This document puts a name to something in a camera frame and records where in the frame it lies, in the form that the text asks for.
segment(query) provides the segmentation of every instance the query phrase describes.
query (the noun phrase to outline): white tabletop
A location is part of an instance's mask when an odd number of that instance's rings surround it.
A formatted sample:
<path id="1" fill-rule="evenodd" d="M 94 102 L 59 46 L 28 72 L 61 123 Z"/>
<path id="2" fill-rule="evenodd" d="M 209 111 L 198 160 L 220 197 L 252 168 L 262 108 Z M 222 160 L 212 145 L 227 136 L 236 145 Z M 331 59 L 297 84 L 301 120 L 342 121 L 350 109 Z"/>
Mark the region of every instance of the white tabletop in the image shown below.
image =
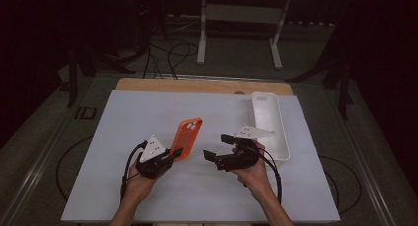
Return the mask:
<path id="1" fill-rule="evenodd" d="M 279 167 L 282 204 L 295 222 L 338 221 L 328 183 L 296 96 L 280 96 L 291 158 Z M 119 205 L 119 188 L 132 149 L 155 134 L 170 148 L 178 124 L 201 117 L 203 125 L 187 159 L 155 184 L 138 207 L 138 222 L 265 222 L 266 218 L 232 173 L 217 171 L 203 149 L 231 153 L 221 134 L 254 125 L 249 95 L 113 91 L 77 181 L 63 221 L 110 221 Z M 271 184 L 275 187 L 272 171 Z"/>

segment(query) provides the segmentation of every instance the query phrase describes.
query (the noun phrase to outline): metal stand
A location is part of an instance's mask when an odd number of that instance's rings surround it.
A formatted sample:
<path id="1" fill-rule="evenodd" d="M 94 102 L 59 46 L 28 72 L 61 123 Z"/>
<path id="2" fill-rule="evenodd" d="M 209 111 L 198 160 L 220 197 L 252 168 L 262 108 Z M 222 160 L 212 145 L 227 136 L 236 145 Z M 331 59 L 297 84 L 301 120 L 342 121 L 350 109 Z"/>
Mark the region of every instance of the metal stand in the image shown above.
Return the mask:
<path id="1" fill-rule="evenodd" d="M 206 4 L 202 0 L 200 17 L 200 40 L 197 52 L 197 64 L 203 65 L 206 52 L 206 20 L 232 21 L 232 22 L 250 22 L 274 24 L 277 26 L 276 34 L 270 39 L 271 54 L 273 56 L 274 68 L 282 69 L 277 42 L 282 32 L 287 11 L 291 0 L 286 0 L 283 8 L 266 7 L 245 7 L 232 5 Z"/>

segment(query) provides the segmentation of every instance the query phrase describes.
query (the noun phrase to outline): phone case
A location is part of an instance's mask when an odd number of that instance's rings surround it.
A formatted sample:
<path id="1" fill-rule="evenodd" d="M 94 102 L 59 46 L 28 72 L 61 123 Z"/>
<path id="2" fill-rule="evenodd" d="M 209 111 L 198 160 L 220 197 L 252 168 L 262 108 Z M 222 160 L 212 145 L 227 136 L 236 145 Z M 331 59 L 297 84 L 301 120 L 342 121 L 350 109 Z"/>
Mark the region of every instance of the phone case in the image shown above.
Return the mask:
<path id="1" fill-rule="evenodd" d="M 194 140 L 199 133 L 202 122 L 203 120 L 200 117 L 196 117 L 184 120 L 178 125 L 170 155 L 172 155 L 176 149 L 183 148 L 183 150 L 181 155 L 174 160 L 175 162 L 187 158 L 190 154 L 191 147 L 193 147 Z"/>

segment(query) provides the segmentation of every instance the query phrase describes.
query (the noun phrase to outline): white tray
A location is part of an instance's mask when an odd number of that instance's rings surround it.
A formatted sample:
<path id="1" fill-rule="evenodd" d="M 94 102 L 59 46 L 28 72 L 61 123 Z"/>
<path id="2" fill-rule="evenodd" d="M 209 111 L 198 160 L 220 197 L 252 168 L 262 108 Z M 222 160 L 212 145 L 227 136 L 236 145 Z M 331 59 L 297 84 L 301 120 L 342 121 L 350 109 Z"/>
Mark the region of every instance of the white tray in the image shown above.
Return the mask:
<path id="1" fill-rule="evenodd" d="M 275 132 L 274 136 L 259 138 L 257 141 L 265 146 L 265 150 L 271 154 L 276 163 L 281 164 L 290 158 L 290 152 L 278 98 L 273 93 L 264 92 L 254 92 L 251 98 L 255 127 Z"/>

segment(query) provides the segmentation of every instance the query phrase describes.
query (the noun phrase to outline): metal frame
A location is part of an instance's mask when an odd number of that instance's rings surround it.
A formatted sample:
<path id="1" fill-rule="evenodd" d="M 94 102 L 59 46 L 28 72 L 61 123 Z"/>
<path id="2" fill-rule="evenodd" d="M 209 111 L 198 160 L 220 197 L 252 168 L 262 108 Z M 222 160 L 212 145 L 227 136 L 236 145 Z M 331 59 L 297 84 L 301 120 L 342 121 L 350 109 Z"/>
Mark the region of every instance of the metal frame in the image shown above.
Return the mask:
<path id="1" fill-rule="evenodd" d="M 200 16 L 200 39 L 197 51 L 197 64 L 205 63 L 206 53 L 206 20 L 221 20 L 235 22 L 253 22 L 275 24 L 277 26 L 276 34 L 269 40 L 271 54 L 273 56 L 274 68 L 280 70 L 283 68 L 277 43 L 282 32 L 287 11 L 291 0 L 286 0 L 283 8 L 263 8 L 263 7 L 244 7 L 230 5 L 206 4 L 202 0 Z"/>
<path id="2" fill-rule="evenodd" d="M 326 94 L 329 104 L 333 109 L 335 118 L 340 122 L 341 131 L 345 133 L 348 141 L 350 142 L 351 151 L 356 162 L 356 166 L 358 167 L 360 178 L 363 181 L 364 187 L 366 188 L 373 206 L 375 207 L 378 218 L 384 226 L 397 225 L 383 196 L 382 190 L 379 187 L 366 157 L 363 154 L 362 148 L 356 141 L 356 137 L 354 136 L 349 121 L 340 114 L 338 106 L 332 100 L 330 92 L 327 92 Z"/>

